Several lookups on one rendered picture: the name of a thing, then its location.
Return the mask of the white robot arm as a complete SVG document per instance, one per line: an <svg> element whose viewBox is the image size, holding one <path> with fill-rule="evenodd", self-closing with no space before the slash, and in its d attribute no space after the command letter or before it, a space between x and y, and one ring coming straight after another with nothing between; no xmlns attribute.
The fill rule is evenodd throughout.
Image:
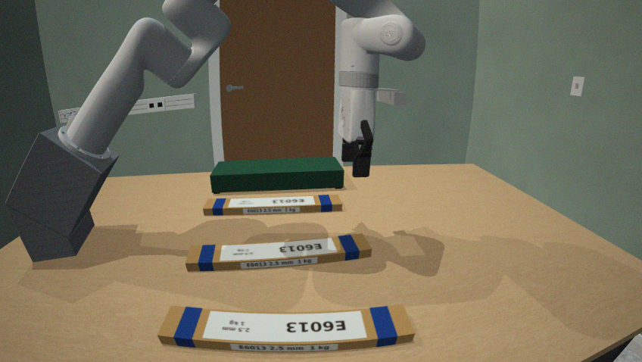
<svg viewBox="0 0 642 362"><path fill-rule="evenodd" d="M58 131L61 142L82 158L106 162L108 146L143 93L144 70L182 88L229 35L231 22L216 1L163 3L164 16L192 41L191 48L161 22L138 20L79 112L64 114L68 123ZM379 88L379 54L416 60L425 50L420 29L390 0L329 1L354 17L341 23L338 85L372 88L377 101L406 106L406 92Z"/></svg>

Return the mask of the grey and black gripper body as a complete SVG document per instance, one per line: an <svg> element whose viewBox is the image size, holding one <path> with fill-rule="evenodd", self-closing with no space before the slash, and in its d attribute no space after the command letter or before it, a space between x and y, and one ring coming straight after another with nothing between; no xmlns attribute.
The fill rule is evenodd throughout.
<svg viewBox="0 0 642 362"><path fill-rule="evenodd" d="M363 139L360 129L362 120L367 120L374 138L375 132L375 91L372 88L338 86L341 101L338 133L348 143Z"/></svg>

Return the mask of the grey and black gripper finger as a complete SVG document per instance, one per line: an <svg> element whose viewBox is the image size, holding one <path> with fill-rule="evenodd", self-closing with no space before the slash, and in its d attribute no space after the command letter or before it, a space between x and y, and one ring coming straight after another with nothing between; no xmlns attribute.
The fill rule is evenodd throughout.
<svg viewBox="0 0 642 362"><path fill-rule="evenodd" d="M354 142L348 143L342 138L341 160L343 162L353 162L355 155Z"/></svg>
<svg viewBox="0 0 642 362"><path fill-rule="evenodd" d="M356 139L354 142L355 156L353 158L352 176L368 177L372 156L373 136L367 120L361 121L360 128L363 134L363 139ZM359 145L361 145L360 149Z"/></svg>

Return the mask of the cardboard welding electrode pack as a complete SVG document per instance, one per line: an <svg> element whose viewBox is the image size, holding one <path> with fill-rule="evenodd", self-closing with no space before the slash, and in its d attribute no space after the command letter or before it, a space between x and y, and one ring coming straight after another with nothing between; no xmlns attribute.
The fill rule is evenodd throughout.
<svg viewBox="0 0 642 362"><path fill-rule="evenodd" d="M191 245L187 271L253 270L371 257L364 235L230 245Z"/></svg>

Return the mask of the tan cardboard pack with blue bands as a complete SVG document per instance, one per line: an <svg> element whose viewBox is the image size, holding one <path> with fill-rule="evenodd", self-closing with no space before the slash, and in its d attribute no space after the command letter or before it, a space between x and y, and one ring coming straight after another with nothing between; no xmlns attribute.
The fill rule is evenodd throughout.
<svg viewBox="0 0 642 362"><path fill-rule="evenodd" d="M161 344L252 352L318 352L412 342L403 304L346 311L254 312L170 306Z"/></svg>

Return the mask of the tan welding electrode pack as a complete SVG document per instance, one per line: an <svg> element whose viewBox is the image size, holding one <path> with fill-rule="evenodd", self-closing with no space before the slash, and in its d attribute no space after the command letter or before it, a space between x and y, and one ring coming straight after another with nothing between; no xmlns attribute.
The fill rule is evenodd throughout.
<svg viewBox="0 0 642 362"><path fill-rule="evenodd" d="M264 198L212 198L203 207L204 216L296 214L342 211L338 195L306 195Z"/></svg>

